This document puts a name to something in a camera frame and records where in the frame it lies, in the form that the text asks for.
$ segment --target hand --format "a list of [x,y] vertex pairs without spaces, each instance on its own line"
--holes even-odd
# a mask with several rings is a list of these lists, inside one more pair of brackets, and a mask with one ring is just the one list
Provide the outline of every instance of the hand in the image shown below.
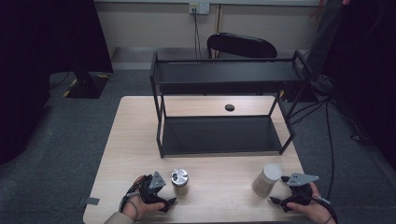
[[[142,179],[143,176],[139,176],[135,182]],[[164,203],[144,203],[140,195],[135,195],[129,199],[136,207],[131,203],[126,203],[122,213],[131,218],[133,221],[140,220],[147,212],[160,210],[165,207]]]
[[[309,186],[312,189],[312,197],[320,198],[320,194],[317,186],[312,182],[309,183]],[[326,223],[326,221],[331,216],[330,212],[325,207],[314,201],[311,201],[309,205],[302,205],[298,203],[287,203],[287,207],[305,213],[309,217],[309,219],[311,219],[313,222],[318,224]],[[328,221],[326,224],[335,224],[335,221],[334,219],[331,218],[331,220]]]

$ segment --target black office chair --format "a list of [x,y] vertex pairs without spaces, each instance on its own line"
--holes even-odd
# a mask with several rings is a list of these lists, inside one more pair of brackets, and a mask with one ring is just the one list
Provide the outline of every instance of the black office chair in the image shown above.
[[207,41],[209,59],[212,58],[212,49],[232,55],[247,58],[276,58],[276,48],[263,39],[246,35],[217,33],[210,36]]

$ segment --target metal canister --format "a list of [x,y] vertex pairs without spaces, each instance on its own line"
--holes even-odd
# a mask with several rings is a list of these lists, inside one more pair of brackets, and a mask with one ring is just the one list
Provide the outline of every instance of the metal canister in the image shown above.
[[176,195],[184,195],[189,192],[189,174],[184,169],[177,168],[172,172],[172,185]]

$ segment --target black metal shelf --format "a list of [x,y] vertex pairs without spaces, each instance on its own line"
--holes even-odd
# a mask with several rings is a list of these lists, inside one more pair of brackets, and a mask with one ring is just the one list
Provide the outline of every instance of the black metal shelf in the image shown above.
[[269,116],[168,117],[163,154],[280,151]]
[[[290,83],[301,84],[303,91],[311,74],[298,51],[290,59],[245,60],[160,61],[154,54],[150,81],[159,121],[157,143],[161,157],[263,151],[282,154],[295,135],[288,117],[297,100],[286,112],[279,93]],[[165,95],[203,93],[269,93],[275,99],[268,113],[263,111],[257,116],[167,116]],[[290,133],[283,146],[271,119],[276,105]]]

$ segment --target wooden table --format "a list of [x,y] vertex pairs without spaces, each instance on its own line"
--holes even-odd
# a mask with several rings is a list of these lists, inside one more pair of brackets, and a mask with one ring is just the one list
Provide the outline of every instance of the wooden table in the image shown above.
[[[166,99],[168,113],[203,115],[203,113],[255,114],[268,110],[271,96],[171,96]],[[235,105],[234,114],[223,105]],[[286,126],[276,108],[273,121],[279,139],[287,139]],[[159,192],[165,199],[175,197],[170,175],[175,168],[189,173],[189,193],[177,197],[168,213],[153,212],[142,222],[199,223],[292,221],[305,216],[288,212],[258,196],[251,183],[266,163],[280,164],[283,174],[302,173],[303,168],[291,143],[282,156],[275,155],[195,155],[160,158],[156,143],[158,120],[151,96],[123,97],[108,137],[106,149],[93,184],[91,197],[99,204],[88,204],[85,223],[104,223],[118,211],[120,199],[140,175],[158,171],[167,182]],[[278,181],[271,196],[284,199],[289,188]]]

